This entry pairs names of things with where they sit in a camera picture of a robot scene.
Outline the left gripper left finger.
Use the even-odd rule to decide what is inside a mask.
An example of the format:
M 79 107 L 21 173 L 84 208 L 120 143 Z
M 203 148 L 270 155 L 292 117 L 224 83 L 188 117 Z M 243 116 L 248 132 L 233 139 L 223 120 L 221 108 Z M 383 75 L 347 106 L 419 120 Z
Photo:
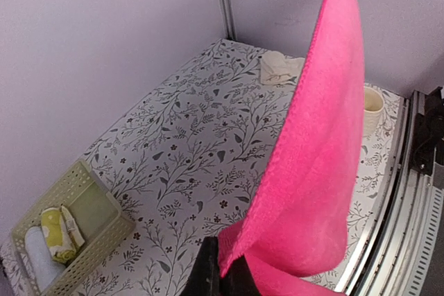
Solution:
M 205 237 L 185 284 L 185 295 L 219 295 L 218 239 Z

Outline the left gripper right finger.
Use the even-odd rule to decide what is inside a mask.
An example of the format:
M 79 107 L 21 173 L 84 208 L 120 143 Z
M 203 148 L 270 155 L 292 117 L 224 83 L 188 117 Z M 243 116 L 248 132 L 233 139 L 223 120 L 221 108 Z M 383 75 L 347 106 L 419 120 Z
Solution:
M 245 256 L 235 260 L 228 273 L 220 279 L 222 296 L 260 296 Z

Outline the pink towel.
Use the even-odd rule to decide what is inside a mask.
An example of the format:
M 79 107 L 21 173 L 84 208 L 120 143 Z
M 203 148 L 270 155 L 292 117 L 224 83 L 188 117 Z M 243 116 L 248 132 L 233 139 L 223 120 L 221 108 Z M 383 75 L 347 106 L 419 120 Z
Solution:
M 284 126 L 246 217 L 219 234 L 222 277 L 245 258 L 263 295 L 329 295 L 308 282 L 342 262 L 361 152 L 364 43 L 357 0 L 323 0 Z

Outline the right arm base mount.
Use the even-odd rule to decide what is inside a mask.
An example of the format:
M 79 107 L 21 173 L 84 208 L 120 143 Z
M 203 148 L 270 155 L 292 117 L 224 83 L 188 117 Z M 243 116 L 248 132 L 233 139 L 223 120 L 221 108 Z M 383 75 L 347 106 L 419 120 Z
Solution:
M 417 113 L 413 129 L 413 145 L 410 157 L 411 168 L 431 176 L 435 162 L 435 148 L 443 139 L 442 87 L 426 95 L 424 112 Z

